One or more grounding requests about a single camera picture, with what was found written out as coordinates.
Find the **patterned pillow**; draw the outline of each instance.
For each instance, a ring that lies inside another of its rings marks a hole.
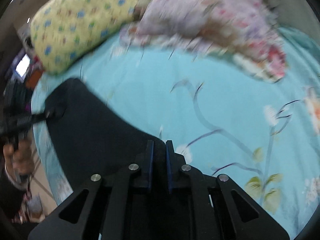
[[[65,71],[84,53],[132,21],[139,0],[50,0],[31,22],[31,38],[46,71]]]

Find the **bed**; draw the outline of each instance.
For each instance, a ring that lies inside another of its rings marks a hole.
[[[300,1],[307,24],[297,14],[286,22],[293,8],[279,8],[283,25],[296,28],[278,29],[290,68],[276,83],[244,74],[223,58],[123,46],[116,33],[65,73],[44,74],[32,111],[43,111],[50,93],[77,77],[128,123],[172,140],[202,173],[228,174],[294,239],[320,203],[320,25]],[[34,135],[60,204],[72,189],[46,125],[34,125]]]

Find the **person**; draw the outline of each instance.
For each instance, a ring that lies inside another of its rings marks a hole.
[[[15,171],[19,175],[31,174],[35,168],[31,143],[28,140],[19,141],[18,150],[13,145],[3,147],[4,168],[0,172],[0,232],[5,240],[27,239],[35,223],[10,223],[19,211],[27,185],[16,181]]]

